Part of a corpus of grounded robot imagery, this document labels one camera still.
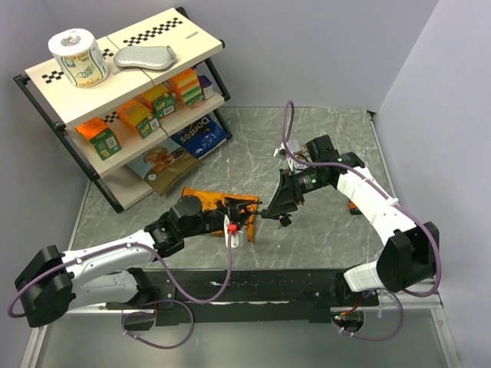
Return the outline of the black Kaijing padlock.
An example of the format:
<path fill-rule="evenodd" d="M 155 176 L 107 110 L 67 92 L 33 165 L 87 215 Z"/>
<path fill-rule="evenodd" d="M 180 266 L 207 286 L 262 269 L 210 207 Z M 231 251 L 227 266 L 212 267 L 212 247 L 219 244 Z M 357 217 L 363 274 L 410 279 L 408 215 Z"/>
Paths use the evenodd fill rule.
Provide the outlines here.
<path fill-rule="evenodd" d="M 261 202 L 254 202 L 245 207 L 245 210 L 252 215 L 263 216 L 268 212 L 267 208 L 261 207 Z"/>

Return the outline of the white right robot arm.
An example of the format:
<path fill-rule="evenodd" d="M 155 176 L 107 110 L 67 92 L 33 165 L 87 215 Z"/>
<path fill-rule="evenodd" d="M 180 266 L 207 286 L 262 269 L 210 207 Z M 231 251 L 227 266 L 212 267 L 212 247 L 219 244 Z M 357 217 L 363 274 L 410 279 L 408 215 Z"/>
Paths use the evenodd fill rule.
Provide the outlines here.
<path fill-rule="evenodd" d="M 352 305 L 362 291 L 385 288 L 404 291 L 413 284 L 437 276 L 439 231 L 428 222 L 423 226 L 402 213 L 397 200 L 374 180 L 364 162 L 353 152 L 340 154 L 329 136 L 315 138 L 306 145 L 310 156 L 305 169 L 292 173 L 281 170 L 271 202 L 263 209 L 264 219 L 290 224 L 290 215 L 309 192 L 332 186 L 353 202 L 378 233 L 384 248 L 376 261 L 341 272 L 335 297 Z"/>

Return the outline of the orange black padlock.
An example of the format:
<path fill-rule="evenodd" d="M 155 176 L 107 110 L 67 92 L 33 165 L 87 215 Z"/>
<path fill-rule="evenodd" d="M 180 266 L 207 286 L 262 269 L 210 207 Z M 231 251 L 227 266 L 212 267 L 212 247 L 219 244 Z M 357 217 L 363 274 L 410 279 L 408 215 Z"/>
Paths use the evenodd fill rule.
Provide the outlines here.
<path fill-rule="evenodd" d="M 349 212 L 351 215 L 361 215 L 361 210 L 352 202 L 348 203 Z"/>

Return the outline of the black padlock key bunch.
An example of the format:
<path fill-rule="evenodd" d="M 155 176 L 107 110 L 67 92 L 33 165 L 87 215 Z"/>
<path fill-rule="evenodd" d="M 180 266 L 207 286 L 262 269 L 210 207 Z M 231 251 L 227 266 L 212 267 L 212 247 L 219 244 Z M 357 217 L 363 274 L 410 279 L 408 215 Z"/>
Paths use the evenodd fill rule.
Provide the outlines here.
<path fill-rule="evenodd" d="M 280 219 L 279 219 L 279 222 L 280 222 L 280 225 L 282 227 L 288 227 L 291 223 L 292 223 L 292 219 L 291 219 L 291 214 L 286 214 L 286 215 L 283 215 Z"/>

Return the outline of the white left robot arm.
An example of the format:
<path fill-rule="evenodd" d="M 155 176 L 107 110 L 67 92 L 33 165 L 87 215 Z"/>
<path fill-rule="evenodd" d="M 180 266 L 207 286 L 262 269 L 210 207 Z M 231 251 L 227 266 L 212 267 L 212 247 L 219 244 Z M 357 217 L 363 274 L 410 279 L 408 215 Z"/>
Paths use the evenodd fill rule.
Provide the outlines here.
<path fill-rule="evenodd" d="M 198 197 L 184 195 L 156 221 L 126 238 L 79 251 L 43 248 L 15 280 L 22 313 L 10 306 L 8 315 L 42 327 L 91 304 L 145 307 L 158 295 L 141 265 L 174 255 L 183 249 L 185 238 L 240 230 L 260 203 L 228 196 L 215 208 L 203 209 Z"/>

